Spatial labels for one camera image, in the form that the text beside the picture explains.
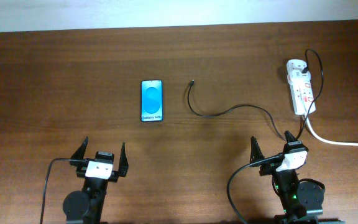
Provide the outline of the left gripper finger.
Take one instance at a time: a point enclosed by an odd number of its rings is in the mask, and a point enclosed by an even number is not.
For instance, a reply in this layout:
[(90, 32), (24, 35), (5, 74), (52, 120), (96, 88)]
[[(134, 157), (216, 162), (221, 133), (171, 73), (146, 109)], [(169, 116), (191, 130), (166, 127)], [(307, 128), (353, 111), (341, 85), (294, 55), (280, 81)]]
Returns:
[(126, 156), (126, 144), (123, 143), (121, 147), (121, 153), (119, 159), (118, 176), (125, 177), (127, 175), (128, 169), (129, 169), (129, 163), (127, 161), (127, 156)]
[(86, 148), (88, 145), (88, 139), (89, 139), (88, 136), (85, 137), (85, 139), (81, 143), (81, 146), (70, 157), (70, 165), (71, 166), (78, 166), (83, 162)]

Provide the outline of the white power strip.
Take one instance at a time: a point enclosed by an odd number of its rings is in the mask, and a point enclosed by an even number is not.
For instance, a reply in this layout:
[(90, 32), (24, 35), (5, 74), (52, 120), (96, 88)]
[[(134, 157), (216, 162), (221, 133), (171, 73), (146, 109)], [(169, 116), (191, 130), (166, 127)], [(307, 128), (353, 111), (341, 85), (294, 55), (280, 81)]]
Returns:
[(305, 116), (309, 108), (309, 113), (313, 113), (316, 110), (315, 105), (312, 103), (314, 96), (311, 88), (311, 80), (306, 83), (294, 83), (289, 77), (293, 69), (304, 68), (307, 68), (307, 64), (303, 60), (291, 59), (287, 62), (287, 80), (290, 86), (293, 109), (295, 114), (300, 116)]

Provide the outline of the blue screen smartphone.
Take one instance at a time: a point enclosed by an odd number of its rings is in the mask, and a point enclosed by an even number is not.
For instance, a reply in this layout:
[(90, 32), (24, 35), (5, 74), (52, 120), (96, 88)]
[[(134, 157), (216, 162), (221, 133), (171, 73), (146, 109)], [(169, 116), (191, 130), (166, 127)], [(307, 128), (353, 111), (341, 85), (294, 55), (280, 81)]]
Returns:
[(144, 80), (141, 82), (142, 122), (163, 120), (163, 82), (161, 80)]

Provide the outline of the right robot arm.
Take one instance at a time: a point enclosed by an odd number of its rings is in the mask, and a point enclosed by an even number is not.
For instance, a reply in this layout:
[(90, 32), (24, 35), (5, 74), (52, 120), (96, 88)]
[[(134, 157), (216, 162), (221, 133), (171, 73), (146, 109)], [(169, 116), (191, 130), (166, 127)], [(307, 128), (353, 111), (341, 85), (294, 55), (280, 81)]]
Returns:
[(284, 214), (274, 217), (275, 223), (318, 223), (323, 213), (325, 186), (313, 179), (299, 179), (297, 169), (306, 164), (309, 149), (289, 132), (283, 151), (264, 157), (255, 137), (251, 137), (250, 163), (259, 167), (261, 176), (272, 177), (273, 189), (280, 198)]

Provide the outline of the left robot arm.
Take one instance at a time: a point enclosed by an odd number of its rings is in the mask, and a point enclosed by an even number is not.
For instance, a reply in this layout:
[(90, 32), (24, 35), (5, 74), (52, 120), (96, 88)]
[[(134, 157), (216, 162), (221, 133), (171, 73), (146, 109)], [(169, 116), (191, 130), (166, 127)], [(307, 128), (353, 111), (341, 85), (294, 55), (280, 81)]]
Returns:
[(125, 177), (129, 163), (126, 145), (121, 146), (119, 164), (114, 170), (114, 154), (98, 151), (93, 158), (85, 158), (88, 138), (70, 157), (70, 165), (76, 167), (76, 176), (84, 179), (81, 190), (71, 192), (63, 201), (67, 223), (100, 223), (108, 183)]

